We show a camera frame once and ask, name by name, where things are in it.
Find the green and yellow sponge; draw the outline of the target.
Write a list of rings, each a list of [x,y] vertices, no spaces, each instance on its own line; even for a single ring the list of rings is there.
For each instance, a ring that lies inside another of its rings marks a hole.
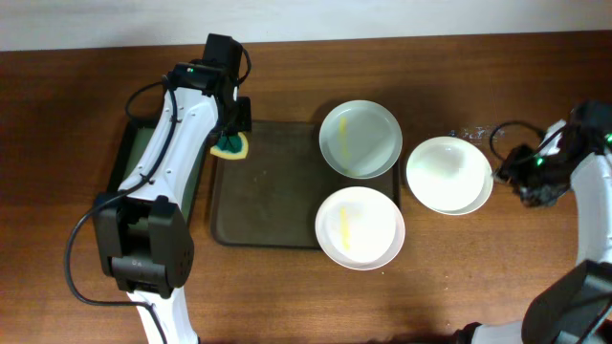
[[[237,161],[243,160],[248,156],[249,143],[243,132],[235,135],[223,135],[210,149],[212,156],[222,160]]]

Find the cream white plate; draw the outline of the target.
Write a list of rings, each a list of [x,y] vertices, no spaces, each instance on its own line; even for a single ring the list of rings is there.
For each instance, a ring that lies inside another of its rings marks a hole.
[[[492,168],[473,144],[438,137],[409,155],[405,176],[415,198],[438,213],[460,216],[482,207],[492,194]]]

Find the pale grey plate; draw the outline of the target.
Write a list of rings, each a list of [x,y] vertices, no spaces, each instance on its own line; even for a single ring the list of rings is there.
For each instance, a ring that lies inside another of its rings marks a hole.
[[[318,145],[335,171],[352,179],[379,177],[397,162],[403,134],[395,116],[379,103],[351,100],[321,123]]]

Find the white plate with yellow stain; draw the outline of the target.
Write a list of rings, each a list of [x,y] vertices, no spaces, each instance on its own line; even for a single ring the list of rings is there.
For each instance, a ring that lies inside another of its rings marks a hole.
[[[390,263],[405,240],[403,215],[382,192],[351,186],[331,194],[319,207],[315,233],[323,252],[353,270],[378,269]]]

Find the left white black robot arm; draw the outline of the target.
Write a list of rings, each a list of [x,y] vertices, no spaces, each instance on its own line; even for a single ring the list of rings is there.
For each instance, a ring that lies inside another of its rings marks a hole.
[[[184,286],[194,260],[188,229],[207,153],[242,160],[249,150],[251,103],[238,94],[247,50],[212,33],[202,58],[164,75],[164,104],[154,128],[138,125],[127,173],[100,194],[92,215],[101,268],[127,293],[151,343],[197,343]]]

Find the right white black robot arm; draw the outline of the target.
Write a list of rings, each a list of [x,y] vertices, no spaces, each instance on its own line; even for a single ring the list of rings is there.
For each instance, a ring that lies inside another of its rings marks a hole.
[[[611,340],[611,106],[586,100],[566,120],[538,130],[494,171],[527,207],[552,206],[566,192],[578,208],[575,266],[537,296],[524,317],[470,323],[452,343],[608,343]]]

